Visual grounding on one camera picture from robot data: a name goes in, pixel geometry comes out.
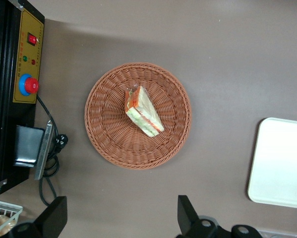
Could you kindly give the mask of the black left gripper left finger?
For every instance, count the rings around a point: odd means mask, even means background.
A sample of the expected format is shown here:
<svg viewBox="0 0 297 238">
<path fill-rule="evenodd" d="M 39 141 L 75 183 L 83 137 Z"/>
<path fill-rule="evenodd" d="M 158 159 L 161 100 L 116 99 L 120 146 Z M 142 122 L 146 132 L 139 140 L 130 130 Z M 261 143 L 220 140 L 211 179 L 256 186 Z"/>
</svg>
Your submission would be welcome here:
<svg viewBox="0 0 297 238">
<path fill-rule="evenodd" d="M 33 222 L 8 232 L 9 238 L 58 238 L 67 224 L 67 197 L 57 197 Z"/>
</svg>

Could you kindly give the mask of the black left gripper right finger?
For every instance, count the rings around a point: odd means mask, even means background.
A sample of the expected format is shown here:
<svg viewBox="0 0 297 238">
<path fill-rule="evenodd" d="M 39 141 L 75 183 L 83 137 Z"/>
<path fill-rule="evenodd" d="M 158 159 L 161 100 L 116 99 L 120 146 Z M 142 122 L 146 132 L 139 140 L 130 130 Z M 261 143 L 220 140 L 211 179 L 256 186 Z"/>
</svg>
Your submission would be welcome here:
<svg viewBox="0 0 297 238">
<path fill-rule="evenodd" d="M 178 238 L 260 238 L 257 229 L 248 225 L 235 225 L 230 231 L 223 229 L 211 217 L 200 218 L 188 196 L 178 196 L 178 225 L 181 231 Z"/>
</svg>

